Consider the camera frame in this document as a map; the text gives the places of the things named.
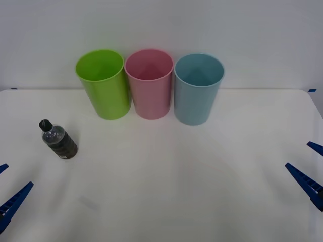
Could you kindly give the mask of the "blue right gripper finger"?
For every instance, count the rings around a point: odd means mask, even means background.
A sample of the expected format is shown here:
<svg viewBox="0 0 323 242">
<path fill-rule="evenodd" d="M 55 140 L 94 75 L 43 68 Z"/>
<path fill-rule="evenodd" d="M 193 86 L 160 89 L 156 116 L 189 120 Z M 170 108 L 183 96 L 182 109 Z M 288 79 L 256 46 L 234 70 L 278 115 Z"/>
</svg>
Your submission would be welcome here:
<svg viewBox="0 0 323 242">
<path fill-rule="evenodd" d="M 315 207 L 319 211 L 322 211 L 322 185 L 302 173 L 290 163 L 286 163 L 285 168 L 306 192 L 310 198 L 310 201 L 315 205 Z"/>
<path fill-rule="evenodd" d="M 314 142 L 308 142 L 306 145 L 308 147 L 310 147 L 311 149 L 313 149 L 318 154 L 323 155 L 323 146 L 322 145 L 319 145 L 319 144 L 314 143 Z"/>
</svg>

